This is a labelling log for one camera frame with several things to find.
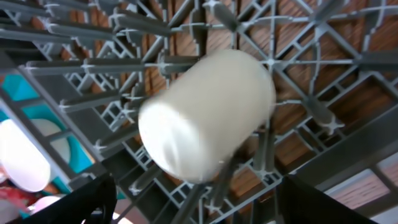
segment plastic grid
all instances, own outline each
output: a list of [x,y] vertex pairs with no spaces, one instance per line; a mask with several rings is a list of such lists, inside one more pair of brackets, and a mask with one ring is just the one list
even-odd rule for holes
[[[291,16],[281,16],[278,15],[276,12],[276,0],[269,0],[265,4],[261,5],[257,1],[253,1],[250,3],[245,9],[242,10],[238,17],[235,17],[233,12],[231,12],[222,2],[210,0],[207,2],[200,2],[200,1],[190,1],[187,0],[183,3],[182,7],[176,13],[175,17],[169,22],[168,26],[158,25],[153,21],[150,21],[148,24],[156,26],[162,26],[161,28],[165,29],[165,35],[157,36],[157,40],[153,44],[153,46],[148,50],[146,55],[142,55],[142,47],[140,46],[140,42],[134,41],[130,38],[129,46],[126,46],[126,43],[120,41],[118,37],[120,36],[128,36],[134,35],[131,34],[131,29],[121,29],[114,32],[116,29],[117,22],[112,21],[116,11],[114,12],[113,8],[118,5],[118,1],[113,3],[106,2],[106,1],[95,1],[93,3],[87,4],[84,6],[82,4],[70,4],[76,3],[76,1],[52,1],[52,2],[42,2],[44,6],[39,11],[30,11],[33,15],[42,18],[44,24],[48,24],[48,21],[45,18],[51,17],[54,15],[54,11],[61,10],[61,7],[65,6],[66,4],[70,4],[70,9],[78,9],[84,10],[85,14],[88,13],[89,8],[93,6],[99,7],[105,13],[110,16],[110,23],[111,28],[113,28],[113,33],[109,39],[106,39],[105,44],[103,45],[100,53],[97,55],[97,58],[141,58],[141,62],[144,63],[145,67],[159,67],[160,73],[162,73],[162,69],[167,66],[176,66],[178,68],[181,67],[178,63],[169,63],[166,64],[164,62],[157,62],[157,63],[146,63],[149,62],[149,59],[152,58],[154,55],[156,56],[161,49],[164,49],[164,52],[167,52],[169,49],[169,38],[168,33],[176,33],[176,32],[186,32],[189,31],[193,36],[195,42],[197,43],[197,52],[198,56],[202,56],[205,54],[203,51],[203,45],[206,42],[206,35],[205,33],[207,30],[210,29],[228,29],[234,34],[240,35],[243,39],[245,39],[249,44],[251,44],[259,54],[264,58],[261,63],[267,65],[269,70],[273,72],[275,75],[280,76],[285,82],[287,82],[300,96],[301,99],[291,99],[278,102],[278,105],[285,105],[285,104],[301,104],[304,105],[309,116],[307,116],[302,122],[296,125],[290,131],[287,131],[284,134],[276,135],[276,141],[274,144],[278,144],[284,139],[286,139],[291,134],[295,133],[298,134],[299,138],[304,142],[304,144],[312,150],[317,156],[327,151],[331,146],[325,146],[322,141],[319,139],[319,136],[325,132],[331,134],[331,138],[338,136],[340,141],[344,140],[347,136],[345,136],[341,131],[340,127],[344,126],[344,124],[340,123],[338,119],[335,118],[335,115],[327,109],[327,106],[330,106],[332,103],[339,100],[342,96],[347,94],[356,86],[360,85],[363,81],[367,80],[368,78],[375,78],[379,81],[382,87],[384,87],[389,93],[391,93],[394,98],[398,97],[397,90],[395,89],[394,85],[398,83],[398,78],[393,81],[386,80],[380,72],[377,70],[382,69],[381,65],[384,65],[381,62],[376,62],[369,64],[367,58],[371,58],[372,54],[367,54],[370,39],[373,33],[377,30],[378,27],[381,26],[382,20],[385,16],[395,15],[398,13],[398,6],[395,5],[387,5],[386,1],[370,1],[370,5],[367,8],[361,9],[359,11],[353,11],[347,14],[338,14],[339,10],[348,3],[348,1],[318,1],[318,9],[312,10],[311,7],[306,4],[303,0],[295,0],[294,1],[298,6],[300,6],[307,14],[307,17],[291,17]],[[158,2],[161,5],[164,15],[164,22],[167,22],[167,4],[165,2]],[[155,15],[151,13],[150,9],[148,9],[142,2],[129,2],[129,5],[126,10],[131,12],[137,12],[137,8],[141,8],[147,15],[147,17],[156,19]],[[236,2],[232,2],[231,6],[232,10],[236,9]],[[203,13],[203,9],[210,11],[220,22],[221,24],[207,24],[205,22],[205,18],[200,16],[200,13]],[[256,10],[254,17],[251,18],[250,21],[241,21],[241,18],[246,17],[251,9]],[[262,17],[261,15],[265,12],[270,10],[271,15]],[[8,16],[18,25],[21,26],[24,22],[30,20],[30,15],[23,14],[21,12],[11,12],[5,10]],[[190,23],[189,24],[178,24],[181,21],[182,15],[184,12],[190,12]],[[366,30],[364,33],[364,42],[362,46],[362,52],[357,52],[345,39],[339,35],[331,26],[329,26],[326,21],[337,21],[337,20],[350,20],[350,19],[357,19],[359,17],[365,18],[366,23]],[[89,16],[85,16],[86,22],[89,24]],[[275,26],[277,24],[283,23],[307,23],[307,26],[299,33],[293,41],[291,41],[282,51],[280,51],[277,55],[275,55],[274,47],[275,47]],[[75,24],[69,24],[69,27],[75,28]],[[271,27],[271,38],[269,44],[269,51],[268,54],[265,53],[256,43],[253,41],[245,32],[249,27],[252,26],[270,26]],[[299,42],[301,39],[310,29],[315,29],[314,38],[309,41],[307,44],[302,46]],[[339,43],[340,47],[345,49],[352,55],[352,58],[349,59],[340,59],[340,60],[322,60],[321,56],[322,53],[320,52],[320,37],[323,34],[329,34],[334,38],[334,40]],[[77,41],[81,47],[89,50],[90,56],[93,56],[93,40],[95,39],[93,36],[87,37],[79,37],[76,36],[75,31],[70,32],[70,37],[73,40]],[[236,36],[232,35],[231,40],[231,47],[234,48],[234,40]],[[74,51],[72,44],[54,44],[54,43],[47,43],[47,44],[39,44],[39,42],[34,41],[36,47],[46,56],[49,61],[58,60],[59,55],[62,48],[67,49],[70,55],[72,56],[71,60],[79,60],[79,56]],[[288,52],[291,48],[295,48],[297,53],[291,57],[289,60],[280,60],[283,54]],[[313,53],[312,60],[298,60],[298,58],[306,51],[311,50]],[[388,52],[381,52],[382,56],[386,56]],[[289,65],[309,65],[312,69],[312,79],[310,81],[310,87],[308,90],[308,94],[305,93],[284,71]],[[318,93],[314,92],[314,86],[316,80],[320,77],[320,65],[350,65],[349,69],[342,73],[337,79],[331,82],[326,88],[319,91]],[[352,83],[350,86],[343,87],[340,82],[346,78],[348,75],[357,71],[360,68],[360,73],[358,79]],[[115,76],[109,75],[107,73],[66,73],[65,77],[68,81],[83,95],[85,90],[89,86],[91,82],[95,82],[98,86],[101,87],[103,91],[115,90],[120,89],[120,92],[125,92],[131,85],[138,81],[135,88],[139,88],[140,85],[144,85],[144,76],[142,71],[134,71],[129,75],[129,78],[124,83],[123,86],[119,86],[119,80],[115,78]],[[317,98],[321,97],[325,94],[328,90],[336,88],[339,93],[335,95],[331,100],[324,102],[323,106],[317,100]],[[326,113],[329,115],[328,118],[324,119],[320,115],[320,113]],[[108,124],[108,126],[113,130],[116,131],[120,128],[121,124],[124,121],[134,122],[131,119],[128,119],[129,115],[126,114],[125,108],[122,107],[120,102],[113,101],[111,102],[105,110],[98,111],[98,114],[101,118]],[[311,119],[314,119],[317,124],[323,129],[321,131],[314,133],[309,127],[308,122]],[[315,140],[318,144],[317,147],[312,146],[309,143],[308,139],[306,139],[301,131],[305,131],[309,134],[313,140]],[[125,142],[123,143],[126,148],[129,149],[128,144]],[[139,165],[147,170],[150,164],[150,157],[144,150],[144,148],[140,148],[138,151],[133,152],[132,149],[129,150],[133,158],[139,163]],[[273,189],[280,181],[282,177],[277,170],[274,171],[274,175],[266,172],[264,170],[255,170],[253,169],[253,159],[248,160],[245,164],[241,165],[240,168],[236,171],[239,172],[241,169],[248,167],[250,168],[263,182],[264,189],[259,191],[258,193],[254,194],[252,197],[248,198],[247,200],[235,204],[231,202],[228,198],[225,198],[224,202],[227,204],[228,209],[216,209],[212,207],[208,207],[210,210],[216,210],[219,213],[219,216],[212,220],[210,223],[216,223],[220,220],[223,220],[229,215],[232,215],[234,212],[238,211],[240,208],[243,208],[248,203],[251,203],[254,199],[258,198],[259,196],[263,195],[264,193]],[[164,191],[165,194],[171,199],[171,201],[177,206],[181,207],[183,203],[183,199],[187,197],[188,193],[184,193],[181,189],[184,187],[188,187],[191,189],[193,187],[192,184],[187,182],[182,183],[176,189],[169,191],[166,187],[162,185],[157,179],[155,182],[159,187]],[[204,194],[206,195],[211,191],[210,187],[207,187],[207,191]]]

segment teal object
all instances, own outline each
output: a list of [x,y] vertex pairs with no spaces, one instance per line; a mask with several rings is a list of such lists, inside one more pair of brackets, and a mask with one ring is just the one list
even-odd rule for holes
[[[6,75],[2,84],[2,88],[6,90],[10,97],[15,101],[32,99],[39,96],[20,75]],[[65,129],[64,125],[51,112],[47,105],[32,106],[24,108],[23,111],[30,119],[47,119],[55,123],[58,127],[60,127],[60,129]],[[0,121],[4,121],[5,119],[8,119],[7,115],[0,111]],[[70,146],[69,165],[72,170],[75,172],[80,172],[92,165],[85,152],[81,149],[80,143],[74,137],[69,137],[67,140]],[[67,186],[59,178],[56,178],[53,181],[53,184],[58,187],[61,193],[70,193]]]

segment black object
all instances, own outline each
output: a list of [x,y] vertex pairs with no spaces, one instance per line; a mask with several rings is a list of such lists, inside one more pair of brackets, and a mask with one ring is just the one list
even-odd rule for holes
[[114,179],[104,174],[22,223],[81,224],[84,220],[85,224],[111,223],[116,202]]
[[285,223],[374,223],[323,192],[288,175],[276,188],[276,218]]

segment white cylinder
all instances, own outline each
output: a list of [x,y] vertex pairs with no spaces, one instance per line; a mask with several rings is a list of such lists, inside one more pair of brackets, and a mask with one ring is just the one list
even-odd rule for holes
[[[31,121],[44,136],[61,131],[56,124],[46,119]],[[67,139],[52,141],[51,145],[69,163],[70,146]],[[28,192],[43,190],[57,176],[40,151],[11,119],[0,124],[0,161],[9,178]]]
[[274,103],[274,84],[264,66],[242,51],[221,50],[146,101],[139,131],[164,171],[204,182],[270,117]]

